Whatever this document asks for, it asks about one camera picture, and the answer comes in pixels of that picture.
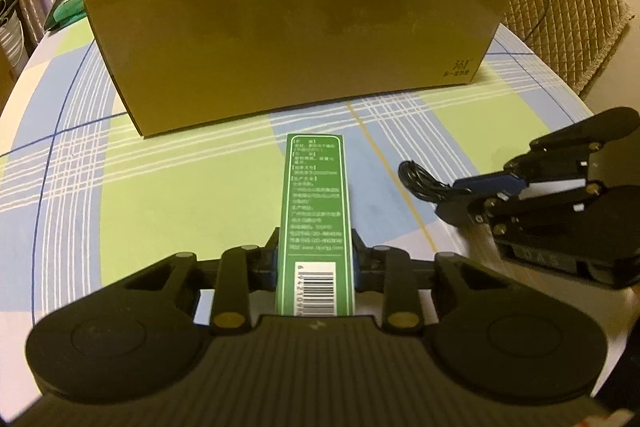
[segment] plaid tablecloth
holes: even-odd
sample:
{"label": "plaid tablecloth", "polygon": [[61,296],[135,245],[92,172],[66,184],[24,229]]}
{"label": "plaid tablecloth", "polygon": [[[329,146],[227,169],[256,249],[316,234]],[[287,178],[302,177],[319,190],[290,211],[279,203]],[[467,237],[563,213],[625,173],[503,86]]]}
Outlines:
{"label": "plaid tablecloth", "polygon": [[352,225],[367,244],[396,245],[422,259],[465,253],[570,302],[607,331],[611,367],[636,316],[632,292],[505,265],[486,230],[461,235],[396,177],[406,158],[445,182],[494,171],[532,138],[589,114],[501,26],[469,86],[327,103],[143,140],[88,23],[45,37],[0,118],[0,414],[11,418],[38,396],[24,342],[44,314],[175,251],[210,259],[263,244],[280,220],[290,132],[344,136]]}

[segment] table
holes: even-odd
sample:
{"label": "table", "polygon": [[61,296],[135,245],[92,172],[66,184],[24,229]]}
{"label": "table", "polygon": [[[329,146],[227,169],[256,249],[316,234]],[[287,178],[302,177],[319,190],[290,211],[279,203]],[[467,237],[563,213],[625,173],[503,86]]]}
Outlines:
{"label": "table", "polygon": [[[87,21],[45,36],[0,117],[0,414],[10,419],[38,396],[24,342],[43,315],[175,251],[212,259],[236,245],[264,244],[280,220],[291,132],[344,136],[352,226],[368,245],[395,245],[420,259],[464,253],[592,315],[609,337],[602,381],[638,314],[633,292],[504,264],[487,230],[461,234],[396,177],[407,158],[445,182],[494,171],[531,139],[589,115],[500,26],[469,86],[284,110],[143,140]],[[356,308],[377,312],[364,298]]]}

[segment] quilted chair back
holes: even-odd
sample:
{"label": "quilted chair back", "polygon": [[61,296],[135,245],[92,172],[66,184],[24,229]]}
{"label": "quilted chair back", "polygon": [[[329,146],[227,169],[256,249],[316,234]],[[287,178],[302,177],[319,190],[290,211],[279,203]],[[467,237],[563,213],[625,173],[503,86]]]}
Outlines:
{"label": "quilted chair back", "polygon": [[[504,25],[524,40],[544,13],[545,2],[511,0]],[[623,0],[550,0],[545,20],[526,44],[580,93],[606,67],[633,17]]]}

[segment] barcode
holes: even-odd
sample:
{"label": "barcode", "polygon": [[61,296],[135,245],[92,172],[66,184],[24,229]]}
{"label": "barcode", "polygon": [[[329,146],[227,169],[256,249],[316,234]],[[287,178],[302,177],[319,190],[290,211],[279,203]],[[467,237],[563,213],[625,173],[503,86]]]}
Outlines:
{"label": "barcode", "polygon": [[335,263],[296,263],[295,277],[295,315],[335,315]]}

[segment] yellow line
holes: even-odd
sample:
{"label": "yellow line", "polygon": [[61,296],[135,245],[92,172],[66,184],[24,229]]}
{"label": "yellow line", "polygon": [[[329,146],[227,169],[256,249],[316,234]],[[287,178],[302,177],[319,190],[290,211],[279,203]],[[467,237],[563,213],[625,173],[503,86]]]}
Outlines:
{"label": "yellow line", "polygon": [[422,233],[424,234],[424,237],[427,239],[427,242],[429,243],[429,246],[431,247],[431,250],[433,250],[434,252],[437,252],[438,249],[436,247],[436,243],[433,240],[433,237],[431,237],[431,234],[429,234],[426,225],[422,222],[422,218],[420,217],[420,214],[418,213],[418,210],[414,206],[414,202],[412,200],[411,195],[409,194],[409,192],[400,183],[400,180],[398,179],[398,176],[396,175],[394,170],[391,168],[389,163],[386,161],[386,158],[384,157],[382,151],[380,150],[380,148],[378,147],[376,142],[373,140],[373,137],[369,134],[369,130],[367,129],[367,126],[365,125],[365,123],[360,119],[360,117],[355,112],[353,107],[351,107],[350,103],[347,103],[345,105],[347,106],[347,109],[349,109],[349,112],[351,113],[351,116],[355,119],[355,121],[358,123],[358,126],[360,127],[360,129],[364,133],[364,137],[367,139],[367,141],[369,142],[371,147],[373,147],[373,150],[375,151],[375,153],[378,156],[378,158],[380,158],[380,161],[382,162],[382,165],[385,166],[386,173],[389,174],[389,177],[396,184],[396,188],[400,192],[400,195],[402,196],[402,199],[404,200],[404,203],[406,203],[406,206],[409,207],[409,210],[414,215],[414,219],[418,223],[418,226],[420,227],[420,230],[422,230]]}

